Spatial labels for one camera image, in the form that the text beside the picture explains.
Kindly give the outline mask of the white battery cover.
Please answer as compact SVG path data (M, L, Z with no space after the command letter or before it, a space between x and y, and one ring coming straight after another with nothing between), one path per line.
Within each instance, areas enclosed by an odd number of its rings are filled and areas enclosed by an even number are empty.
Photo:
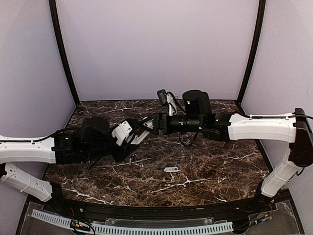
M177 167L165 167L163 169L163 171L167 172L167 173L169 173L169 172L179 172L179 169Z

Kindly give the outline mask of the white remote control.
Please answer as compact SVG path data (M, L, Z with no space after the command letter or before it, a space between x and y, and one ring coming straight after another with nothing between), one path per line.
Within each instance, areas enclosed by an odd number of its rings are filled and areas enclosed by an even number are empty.
M133 144L139 145L150 133L145 128L151 128L152 126L153 124L151 120L140 124L139 129L136 131L136 136L134 138Z

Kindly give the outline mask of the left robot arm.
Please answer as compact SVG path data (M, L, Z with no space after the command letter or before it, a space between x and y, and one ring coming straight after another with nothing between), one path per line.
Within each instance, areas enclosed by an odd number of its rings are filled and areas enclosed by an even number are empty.
M138 122L128 118L110 127L107 120L87 118L81 127L58 130L41 138L0 138L0 181L20 192L30 194L58 213L66 213L69 203L56 183L38 179L14 165L15 162L48 164L88 164L92 168L101 158L111 155L115 160L125 159L136 147L134 140Z

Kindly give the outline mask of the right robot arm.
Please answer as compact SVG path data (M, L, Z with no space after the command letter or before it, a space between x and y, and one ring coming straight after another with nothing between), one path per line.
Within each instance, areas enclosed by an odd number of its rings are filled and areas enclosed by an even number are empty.
M283 160L260 184L259 194L250 200L250 209L261 212L278 190L297 172L313 163L313 132L308 116L301 108L281 115L214 114L208 93L190 90L182 95L183 115L156 113L141 121L141 126L154 135L202 133L214 141L247 139L274 140L289 143Z

